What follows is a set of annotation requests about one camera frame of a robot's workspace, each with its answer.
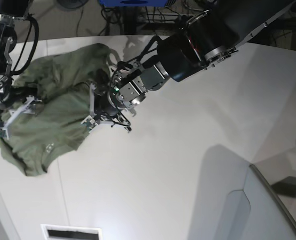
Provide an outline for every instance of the white surface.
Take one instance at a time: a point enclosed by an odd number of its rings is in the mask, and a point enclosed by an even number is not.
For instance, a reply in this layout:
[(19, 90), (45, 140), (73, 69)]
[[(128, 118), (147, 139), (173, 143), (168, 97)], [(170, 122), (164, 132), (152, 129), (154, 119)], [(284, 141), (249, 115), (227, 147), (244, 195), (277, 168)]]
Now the white surface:
[[(103, 43), (128, 60), (147, 41), (59, 39), (39, 48), (56, 55)], [(102, 228), (105, 240), (214, 239), (225, 197), (243, 188), (248, 166), (226, 149), (254, 161), (296, 87), (296, 52), (239, 50), (149, 93), (131, 134), (100, 127), (48, 175), (26, 178), (0, 158), (0, 192), (21, 239), (41, 240), (40, 224)]]

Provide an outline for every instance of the floor vent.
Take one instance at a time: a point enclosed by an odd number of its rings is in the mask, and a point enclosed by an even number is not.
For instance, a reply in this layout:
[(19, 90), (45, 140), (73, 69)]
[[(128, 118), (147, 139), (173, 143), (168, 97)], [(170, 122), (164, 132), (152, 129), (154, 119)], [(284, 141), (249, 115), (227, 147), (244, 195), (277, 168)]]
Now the floor vent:
[(45, 240), (102, 240), (99, 228), (41, 225)]

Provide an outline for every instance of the black cable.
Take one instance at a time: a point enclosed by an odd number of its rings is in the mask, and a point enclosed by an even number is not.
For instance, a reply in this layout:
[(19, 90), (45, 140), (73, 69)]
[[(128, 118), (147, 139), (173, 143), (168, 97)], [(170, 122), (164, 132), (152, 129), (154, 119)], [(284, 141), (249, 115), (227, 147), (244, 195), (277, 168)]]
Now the black cable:
[(77, 28), (76, 28), (76, 37), (79, 37), (79, 26), (80, 26), (80, 23), (81, 23), (81, 20), (82, 20), (82, 17), (83, 17), (83, 12), (84, 12), (84, 7), (82, 7), (82, 10), (81, 10), (81, 14), (80, 14), (80, 18), (79, 18), (79, 21), (78, 21), (78, 24), (77, 24)]
[(106, 30), (106, 36), (110, 35), (110, 24), (117, 24), (119, 25), (120, 35), (123, 35), (123, 27), (121, 22), (121, 12), (118, 7), (105, 7), (98, 1), (101, 6), (101, 16), (106, 21), (105, 29), (100, 33), (100, 35)]
[(24, 44), (23, 44), (23, 47), (22, 47), (22, 50), (21, 50), (21, 53), (20, 53), (19, 59), (18, 59), (18, 61), (17, 61), (16, 66), (14, 67), (13, 71), (16, 71), (16, 69), (17, 69), (17, 67), (18, 67), (18, 65), (19, 65), (19, 62), (20, 62), (20, 60), (21, 60), (21, 58), (22, 58), (22, 54), (23, 54), (23, 52), (24, 52), (24, 49), (26, 48), (26, 45), (27, 45), (28, 39), (29, 39), (29, 37), (30, 37), (31, 30), (32, 30), (32, 23), (30, 22), (30, 27), (29, 27), (28, 35), (27, 35), (27, 37), (26, 37), (26, 40), (24, 41)]
[(162, 20), (160, 21), (160, 20), (155, 20), (154, 19), (155, 15), (156, 15), (156, 7), (153, 7), (152, 22), (154, 22), (154, 23), (161, 23)]
[[(146, 52), (146, 54), (145, 54), (145, 55), (147, 55), (147, 54), (150, 54), (150, 53), (154, 52), (156, 49), (157, 49), (157, 47), (156, 47), (156, 48), (154, 48), (154, 49), (152, 49), (152, 50), (150, 50), (150, 51), (148, 51), (148, 52)], [(130, 63), (130, 62), (133, 62), (133, 61), (137, 60), (139, 57), (140, 57), (140, 56), (136, 56), (136, 57), (134, 57), (133, 59), (131, 59), (131, 60), (129, 60), (129, 61), (126, 61), (126, 63), (128, 64), (128, 63)]]
[(151, 23), (151, 22), (150, 22), (150, 18), (149, 18), (148, 8), (147, 8), (147, 7), (145, 7), (145, 8), (146, 8), (146, 13), (147, 13), (148, 23)]
[(273, 41), (274, 41), (274, 45), (275, 45), (275, 47), (277, 48), (277, 47), (278, 47), (278, 46), (277, 46), (277, 41), (276, 41), (276, 39), (274, 38), (273, 33), (271, 33), (271, 37), (272, 37), (272, 39), (273, 39)]
[(160, 16), (161, 16), (161, 22), (162, 22), (162, 23), (165, 23), (165, 22), (166, 22), (166, 18), (165, 18), (165, 16), (161, 13), (159, 7), (157, 8), (157, 10), (158, 10), (158, 12), (159, 12), (159, 14), (160, 14)]
[(277, 36), (276, 38), (274, 38), (274, 41), (276, 41), (276, 40), (279, 39), (279, 38), (285, 37), (285, 36), (288, 35), (288, 34), (292, 34), (292, 33), (293, 33), (293, 31), (290, 31), (290, 32), (287, 32), (287, 33), (282, 34), (282, 35), (280, 35), (280, 36)]
[(148, 54), (148, 51), (150, 50), (150, 48), (152, 47), (152, 45), (154, 44), (154, 43), (158, 43), (158, 42), (160, 42), (161, 41), (161, 39), (160, 39), (160, 37), (159, 36), (157, 36), (157, 35), (155, 35), (155, 36), (153, 36), (151, 39), (150, 39), (150, 41), (149, 41), (149, 43), (147, 44), (147, 46), (144, 48), (144, 50), (142, 51), (142, 53), (140, 54), (140, 56), (138, 57), (138, 62), (140, 62), (141, 60), (142, 60), (142, 58), (145, 56), (145, 55), (147, 55)]
[(80, 82), (80, 83), (77, 83), (76, 85), (72, 86), (73, 88), (77, 87), (77, 86), (80, 86), (80, 85), (86, 85), (88, 88), (90, 88), (90, 85), (86, 82)]
[(118, 122), (115, 122), (115, 121), (111, 121), (112, 123), (114, 123), (114, 125), (119, 125), (119, 126), (123, 126), (123, 127), (126, 127), (126, 128), (129, 128), (131, 125), (125, 125), (125, 124), (121, 124), (121, 123), (118, 123)]
[(173, 11), (173, 10), (170, 9), (169, 7), (164, 7), (164, 8), (167, 9), (167, 10), (169, 10), (170, 12), (173, 12), (173, 13), (177, 14), (177, 15), (179, 16), (179, 18), (181, 18), (181, 15), (180, 15), (178, 12)]
[(30, 21), (31, 24), (33, 25), (34, 27), (34, 41), (33, 41), (33, 46), (32, 46), (32, 49), (31, 49), (31, 52), (29, 54), (29, 57), (28, 57), (28, 60), (27, 62), (25, 63), (25, 65), (22, 67), (22, 69), (20, 69), (19, 71), (12, 71), (11, 72), (11, 76), (16, 76), (16, 75), (20, 75), (22, 74), (24, 71), (27, 70), (27, 68), (29, 67), (31, 61), (32, 61), (32, 58), (34, 56), (34, 53), (36, 52), (36, 49), (37, 49), (37, 46), (38, 46), (38, 41), (39, 41), (39, 25), (38, 25), (38, 22), (36, 19), (34, 19), (31, 15), (29, 15), (27, 17), (27, 21)]
[(181, 4), (182, 4), (182, 6), (185, 8), (185, 9), (187, 9), (188, 11), (190, 10), (190, 11), (193, 11), (193, 12), (203, 12), (204, 11), (204, 7), (205, 7), (205, 5), (204, 5), (204, 3), (201, 3), (201, 2), (199, 2), (199, 1), (197, 1), (197, 0), (195, 0), (195, 2), (201, 7), (201, 9), (197, 9), (197, 8), (191, 8), (191, 7), (189, 7), (189, 3), (188, 3), (188, 0), (181, 0)]
[(107, 26), (104, 27), (103, 30), (101, 30), (101, 32), (98, 34), (98, 36), (101, 36), (101, 34), (107, 29)]

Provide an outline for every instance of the metal rod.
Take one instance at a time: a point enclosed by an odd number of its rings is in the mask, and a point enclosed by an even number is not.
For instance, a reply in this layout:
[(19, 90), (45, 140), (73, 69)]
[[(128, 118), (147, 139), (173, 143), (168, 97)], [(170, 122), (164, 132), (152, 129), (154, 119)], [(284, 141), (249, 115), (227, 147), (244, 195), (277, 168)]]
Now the metal rod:
[(260, 171), (257, 169), (255, 165), (250, 165), (250, 169), (252, 172), (256, 175), (256, 177), (260, 180), (262, 185), (265, 187), (265, 189), (270, 194), (273, 201), (276, 203), (276, 205), (280, 208), (281, 213), (285, 217), (285, 219), (288, 221), (290, 227), (292, 228), (293, 232), (296, 234), (296, 221), (293, 219), (287, 208), (284, 206), (284, 204), (281, 202), (279, 197), (275, 194), (272, 187), (269, 185), (268, 181), (263, 177), (263, 175), (260, 173)]

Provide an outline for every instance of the metal bracket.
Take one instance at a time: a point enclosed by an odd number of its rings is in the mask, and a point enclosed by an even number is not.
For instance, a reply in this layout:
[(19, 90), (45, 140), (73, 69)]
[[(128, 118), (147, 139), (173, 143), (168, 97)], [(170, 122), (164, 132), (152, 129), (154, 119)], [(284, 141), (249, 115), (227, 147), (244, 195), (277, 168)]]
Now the metal bracket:
[(97, 122), (93, 119), (91, 115), (86, 117), (82, 122), (81, 125), (84, 125), (87, 127), (87, 130), (89, 131), (89, 134), (94, 130), (96, 126), (98, 126)]
[(96, 116), (96, 114), (94, 113), (94, 101), (95, 101), (95, 97), (94, 97), (94, 91), (96, 89), (96, 86), (92, 83), (90, 85), (90, 116), (92, 116), (93, 118)]
[(6, 122), (1, 122), (0, 121), (0, 138), (7, 138), (7, 140), (9, 140), (9, 132), (8, 132), (8, 128), (9, 126), (13, 123), (14, 120), (16, 120), (16, 118), (23, 112), (25, 112), (26, 110), (29, 109), (30, 105), (32, 104), (32, 102), (35, 100), (34, 97), (29, 96), (27, 97), (27, 101), (20, 106), (17, 111), (15, 111), (11, 117), (9, 118), (8, 121)]

